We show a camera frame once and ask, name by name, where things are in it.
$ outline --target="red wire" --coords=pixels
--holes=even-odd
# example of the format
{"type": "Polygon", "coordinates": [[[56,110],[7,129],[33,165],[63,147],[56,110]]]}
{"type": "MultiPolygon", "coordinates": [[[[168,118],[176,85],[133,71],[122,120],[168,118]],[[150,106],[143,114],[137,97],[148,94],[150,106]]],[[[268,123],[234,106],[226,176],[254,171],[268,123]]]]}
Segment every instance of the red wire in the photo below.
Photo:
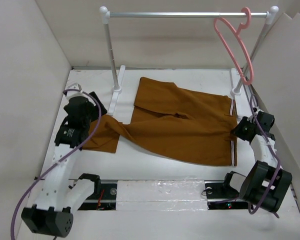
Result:
{"type": "Polygon", "coordinates": [[[102,196],[104,195],[104,192],[105,192],[105,190],[103,189],[102,192],[101,192],[101,196],[100,196],[99,199],[98,199],[98,204],[97,204],[97,206],[96,206],[96,209],[98,209],[99,206],[101,205],[101,204],[100,204],[100,200],[102,199],[102,196]]]}

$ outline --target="white wall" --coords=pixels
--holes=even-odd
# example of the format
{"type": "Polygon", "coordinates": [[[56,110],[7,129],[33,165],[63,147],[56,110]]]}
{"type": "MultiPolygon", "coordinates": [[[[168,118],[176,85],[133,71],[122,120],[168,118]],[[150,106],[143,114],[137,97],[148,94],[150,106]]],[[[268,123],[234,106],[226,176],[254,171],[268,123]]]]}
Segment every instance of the white wall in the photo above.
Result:
{"type": "Polygon", "coordinates": [[[70,69],[34,0],[0,0],[0,240],[41,169],[70,69]]]}
{"type": "MultiPolygon", "coordinates": [[[[36,0],[72,66],[110,66],[99,7],[112,12],[300,12],[300,0],[36,0]]],[[[231,19],[238,26],[243,19],[231,19]]],[[[251,52],[264,19],[253,19],[242,38],[251,52]]],[[[213,19],[111,19],[116,64],[156,68],[230,68],[231,59],[213,28],[213,19]]],[[[244,64],[230,31],[230,46],[244,64]]]]}

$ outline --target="silver horizontal bar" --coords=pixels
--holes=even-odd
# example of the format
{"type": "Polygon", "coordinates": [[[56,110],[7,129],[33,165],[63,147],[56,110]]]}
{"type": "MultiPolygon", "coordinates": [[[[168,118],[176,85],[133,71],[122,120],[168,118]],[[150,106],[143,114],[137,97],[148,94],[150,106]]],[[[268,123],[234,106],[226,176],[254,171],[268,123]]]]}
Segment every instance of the silver horizontal bar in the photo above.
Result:
{"type": "MultiPolygon", "coordinates": [[[[268,12],[252,12],[254,18],[266,18],[268,12]]],[[[110,18],[245,18],[244,12],[110,12],[110,18]]]]}

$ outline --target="brown garment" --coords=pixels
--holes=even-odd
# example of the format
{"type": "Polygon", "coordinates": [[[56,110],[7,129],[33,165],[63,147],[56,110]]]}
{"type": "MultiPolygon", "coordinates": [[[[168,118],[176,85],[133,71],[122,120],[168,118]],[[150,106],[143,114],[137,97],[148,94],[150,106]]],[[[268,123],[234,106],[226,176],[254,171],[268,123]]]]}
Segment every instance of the brown garment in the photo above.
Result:
{"type": "Polygon", "coordinates": [[[172,159],[236,166],[237,139],[230,133],[236,125],[234,101],[227,96],[142,77],[131,123],[122,124],[109,115],[102,116],[97,133],[84,149],[115,153],[122,135],[150,152],[172,159]]]}

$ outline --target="white pole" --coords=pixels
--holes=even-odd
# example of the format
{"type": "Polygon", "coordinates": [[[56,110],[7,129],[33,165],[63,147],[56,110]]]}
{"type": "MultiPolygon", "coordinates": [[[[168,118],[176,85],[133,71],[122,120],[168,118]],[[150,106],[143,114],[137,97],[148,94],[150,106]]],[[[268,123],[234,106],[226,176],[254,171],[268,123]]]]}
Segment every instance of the white pole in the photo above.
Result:
{"type": "MultiPolygon", "coordinates": [[[[256,43],[255,43],[254,48],[252,50],[252,53],[250,55],[251,62],[255,59],[256,53],[258,52],[261,44],[263,43],[263,41],[265,39],[265,36],[268,33],[268,31],[269,31],[269,29],[270,29],[270,27],[271,27],[271,25],[272,25],[272,23],[275,19],[275,16],[276,16],[277,12],[279,12],[279,8],[277,6],[272,6],[270,8],[270,11],[268,12],[268,15],[265,18],[265,23],[263,25],[263,28],[260,32],[260,35],[259,35],[258,39],[256,40],[256,43]]],[[[248,65],[246,64],[243,67],[243,75],[245,77],[247,76],[247,72],[248,72],[248,65]]],[[[240,78],[237,86],[235,88],[233,88],[231,92],[235,95],[240,95],[242,85],[243,85],[243,82],[240,78]]]]}
{"type": "Polygon", "coordinates": [[[109,58],[110,58],[110,62],[111,62],[111,71],[112,71],[112,77],[113,77],[113,83],[114,83],[113,91],[121,92],[121,86],[118,83],[115,57],[114,57],[114,52],[112,49],[110,30],[109,30],[110,12],[108,11],[108,9],[105,6],[102,6],[102,7],[100,7],[100,13],[102,15],[102,23],[103,23],[104,31],[105,31],[106,44],[108,46],[109,58]]]}

